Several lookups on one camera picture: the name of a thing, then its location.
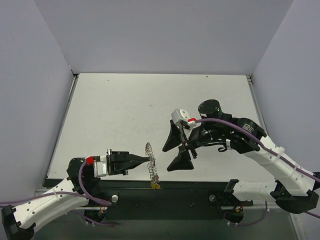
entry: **white cable tie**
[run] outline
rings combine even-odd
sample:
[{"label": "white cable tie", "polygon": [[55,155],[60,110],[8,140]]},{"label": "white cable tie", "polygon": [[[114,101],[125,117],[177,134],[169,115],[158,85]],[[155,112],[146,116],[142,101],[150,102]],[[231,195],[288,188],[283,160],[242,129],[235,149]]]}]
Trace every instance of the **white cable tie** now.
[{"label": "white cable tie", "polygon": [[52,188],[52,191],[53,191],[53,194],[55,195],[56,199],[57,199],[58,201],[60,201],[60,199],[59,199],[59,197],[58,197],[58,195],[57,195],[57,193],[56,193],[56,190],[55,190],[54,188]]},{"label": "white cable tie", "polygon": [[295,171],[297,170],[297,168],[300,167],[297,163],[295,163],[294,168],[292,169],[291,173],[288,176],[283,176],[283,177],[277,177],[276,179],[288,179],[291,178],[292,175],[295,173]]},{"label": "white cable tie", "polygon": [[279,149],[278,154],[272,161],[261,163],[260,165],[261,166],[268,166],[268,165],[276,164],[280,160],[282,154],[284,154],[284,152],[285,152],[285,149],[282,146],[280,146],[278,149]]}]

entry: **screw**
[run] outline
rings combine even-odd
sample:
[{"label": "screw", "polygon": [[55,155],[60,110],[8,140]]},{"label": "screw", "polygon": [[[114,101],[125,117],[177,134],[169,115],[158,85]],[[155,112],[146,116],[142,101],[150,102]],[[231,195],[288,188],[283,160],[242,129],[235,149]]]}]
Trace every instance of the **screw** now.
[{"label": "screw", "polygon": [[113,196],[111,197],[111,201],[112,201],[113,203],[118,202],[118,199],[119,199],[119,197],[118,197],[117,195],[113,195]]},{"label": "screw", "polygon": [[216,196],[215,195],[210,195],[209,196],[209,200],[210,200],[210,202],[214,202],[215,200],[216,200]]}]

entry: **white table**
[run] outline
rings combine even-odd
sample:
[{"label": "white table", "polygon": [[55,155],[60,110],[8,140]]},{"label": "white table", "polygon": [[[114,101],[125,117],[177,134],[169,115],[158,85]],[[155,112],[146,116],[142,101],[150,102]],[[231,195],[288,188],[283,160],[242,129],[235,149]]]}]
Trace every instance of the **white table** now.
[{"label": "white table", "polygon": [[[107,149],[145,156],[150,142],[161,181],[272,181],[253,160],[215,146],[197,150],[194,170],[167,172],[178,154],[178,148],[162,152],[171,113],[185,109],[198,119],[198,106],[208,99],[218,100],[225,113],[259,123],[244,75],[81,73],[47,177],[63,179],[72,158],[105,155]],[[150,180],[146,163],[106,179]]]}]

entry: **wall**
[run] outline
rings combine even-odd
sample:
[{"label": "wall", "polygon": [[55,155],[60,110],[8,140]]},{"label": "wall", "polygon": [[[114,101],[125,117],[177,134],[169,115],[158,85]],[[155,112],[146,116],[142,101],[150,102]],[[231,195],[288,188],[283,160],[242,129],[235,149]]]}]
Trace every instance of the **wall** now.
[{"label": "wall", "polygon": [[34,0],[75,73],[252,74],[293,0]]},{"label": "wall", "polygon": [[[253,74],[269,134],[299,164],[318,172],[319,23],[319,0],[295,0]],[[313,212],[320,215],[320,207]],[[303,214],[303,221],[309,239],[319,239],[319,220]]]},{"label": "wall", "polygon": [[41,185],[72,80],[33,0],[1,0],[0,201],[30,197]]}]

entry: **black cylinder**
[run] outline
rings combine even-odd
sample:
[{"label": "black cylinder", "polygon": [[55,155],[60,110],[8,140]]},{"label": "black cylinder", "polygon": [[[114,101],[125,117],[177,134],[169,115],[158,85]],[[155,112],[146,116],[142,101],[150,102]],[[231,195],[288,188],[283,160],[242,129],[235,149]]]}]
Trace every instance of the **black cylinder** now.
[{"label": "black cylinder", "polygon": [[198,112],[202,119],[220,119],[224,114],[221,110],[220,103],[214,99],[209,99],[201,103],[198,107]]}]

